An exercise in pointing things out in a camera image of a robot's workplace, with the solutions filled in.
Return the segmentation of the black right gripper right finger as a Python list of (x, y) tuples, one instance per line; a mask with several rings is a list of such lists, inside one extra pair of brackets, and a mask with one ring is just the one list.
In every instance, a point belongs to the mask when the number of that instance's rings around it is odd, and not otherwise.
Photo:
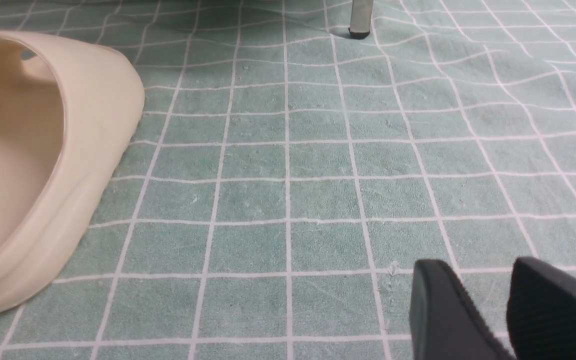
[(576, 278), (535, 257), (515, 260), (506, 323), (519, 360), (576, 360)]

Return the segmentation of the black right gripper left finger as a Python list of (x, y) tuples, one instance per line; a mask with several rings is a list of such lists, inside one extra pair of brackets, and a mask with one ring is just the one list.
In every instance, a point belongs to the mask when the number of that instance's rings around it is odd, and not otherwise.
[(415, 360), (513, 360), (443, 260), (413, 267), (409, 328)]

